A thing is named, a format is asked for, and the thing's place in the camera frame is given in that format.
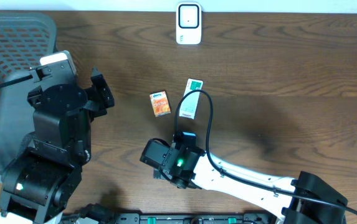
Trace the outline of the white green carton box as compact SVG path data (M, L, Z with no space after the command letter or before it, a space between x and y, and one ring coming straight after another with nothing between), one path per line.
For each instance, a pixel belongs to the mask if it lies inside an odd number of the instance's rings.
M193 90L201 90L202 86L203 86L202 80L195 80L189 78L184 91L184 96L186 96L189 92ZM189 118L189 119L195 118L199 95L200 92L195 92L185 98L185 100L181 103L181 107L179 109L180 117Z

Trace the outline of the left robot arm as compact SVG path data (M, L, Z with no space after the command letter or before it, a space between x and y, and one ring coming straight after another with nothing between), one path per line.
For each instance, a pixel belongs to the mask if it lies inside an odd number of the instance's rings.
M0 223L58 223L91 159L91 122L115 101L104 76L92 69L92 86L38 86L27 94L34 131L2 173Z

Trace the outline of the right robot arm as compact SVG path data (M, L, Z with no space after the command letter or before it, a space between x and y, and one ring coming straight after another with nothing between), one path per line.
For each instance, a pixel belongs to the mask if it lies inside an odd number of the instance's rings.
M172 145L151 139L140 161L180 189L222 192L257 205L282 223L343 223L347 199L317 175L298 178L266 175L207 154L195 140Z

